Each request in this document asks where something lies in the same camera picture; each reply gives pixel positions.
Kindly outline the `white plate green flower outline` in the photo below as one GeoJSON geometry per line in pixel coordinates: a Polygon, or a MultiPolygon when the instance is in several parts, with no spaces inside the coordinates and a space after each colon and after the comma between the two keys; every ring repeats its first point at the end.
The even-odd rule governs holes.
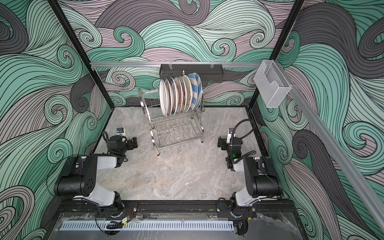
{"type": "Polygon", "coordinates": [[[167,97],[166,97],[165,83],[163,80],[160,81],[159,96],[160,96],[162,114],[165,117],[167,115],[167,102],[166,102],[167,97]]]}

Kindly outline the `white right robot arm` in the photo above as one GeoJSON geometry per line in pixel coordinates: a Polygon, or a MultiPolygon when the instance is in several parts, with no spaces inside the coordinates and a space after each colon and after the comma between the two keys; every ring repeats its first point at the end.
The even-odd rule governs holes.
{"type": "Polygon", "coordinates": [[[218,138],[218,148],[226,151],[227,168],[232,172],[244,173],[246,186],[233,193],[230,209],[251,207],[262,200],[274,199],[283,193],[276,169],[270,159],[254,157],[256,151],[241,153],[243,141],[240,138],[218,138]]]}

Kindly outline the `cream plate floral pattern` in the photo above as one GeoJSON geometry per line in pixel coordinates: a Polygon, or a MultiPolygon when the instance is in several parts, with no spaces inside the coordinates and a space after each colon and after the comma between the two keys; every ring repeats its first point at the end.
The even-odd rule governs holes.
{"type": "Polygon", "coordinates": [[[188,76],[183,75],[182,78],[184,80],[184,85],[186,90],[186,105],[185,105],[184,112],[188,112],[190,110],[190,105],[192,102],[192,85],[188,76]]]}

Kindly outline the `blue white striped plate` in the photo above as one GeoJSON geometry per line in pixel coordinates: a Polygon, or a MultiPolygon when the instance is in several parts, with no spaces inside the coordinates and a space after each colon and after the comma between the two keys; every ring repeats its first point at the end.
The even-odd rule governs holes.
{"type": "Polygon", "coordinates": [[[192,85],[192,102],[190,105],[190,110],[194,110],[197,106],[197,98],[198,98],[198,83],[197,79],[193,74],[188,74],[188,78],[192,85]]]}
{"type": "Polygon", "coordinates": [[[203,87],[202,87],[202,80],[200,76],[197,73],[193,73],[193,75],[195,76],[198,84],[198,98],[197,98],[197,104],[195,105],[195,110],[197,110],[202,101],[203,87]]]}

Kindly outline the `white plate orange sunburst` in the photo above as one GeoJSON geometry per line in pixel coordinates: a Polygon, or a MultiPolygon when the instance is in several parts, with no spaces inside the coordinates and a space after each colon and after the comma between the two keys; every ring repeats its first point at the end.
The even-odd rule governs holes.
{"type": "Polygon", "coordinates": [[[174,77],[175,80],[175,90],[177,91],[176,97],[176,111],[175,113],[178,114],[181,111],[181,106],[182,106],[182,88],[181,88],[181,82],[178,77],[174,77]]]}
{"type": "Polygon", "coordinates": [[[172,98],[171,98],[170,83],[168,79],[164,79],[164,81],[165,81],[166,96],[167,96],[167,103],[168,103],[167,116],[170,116],[172,112],[172,105],[171,105],[172,98]]]}

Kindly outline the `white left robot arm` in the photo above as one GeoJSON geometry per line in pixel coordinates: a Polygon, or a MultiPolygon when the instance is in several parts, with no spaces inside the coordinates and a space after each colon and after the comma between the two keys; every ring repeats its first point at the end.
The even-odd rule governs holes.
{"type": "Polygon", "coordinates": [[[55,197],[61,199],[82,199],[95,204],[99,208],[114,207],[123,211],[124,204],[120,194],[110,191],[97,183],[97,171],[115,169],[128,161],[126,152],[138,148],[136,137],[128,139],[122,133],[109,137],[102,132],[107,146],[106,154],[87,156],[70,156],[54,184],[55,197]]]}

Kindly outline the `white plate green red rim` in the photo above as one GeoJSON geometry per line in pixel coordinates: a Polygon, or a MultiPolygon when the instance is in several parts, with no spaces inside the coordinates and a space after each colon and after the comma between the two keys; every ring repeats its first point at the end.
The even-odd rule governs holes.
{"type": "Polygon", "coordinates": [[[171,93],[172,93],[172,114],[176,114],[176,109],[177,109],[177,89],[176,89],[176,82],[175,79],[170,77],[170,88],[171,88],[171,93]]]}

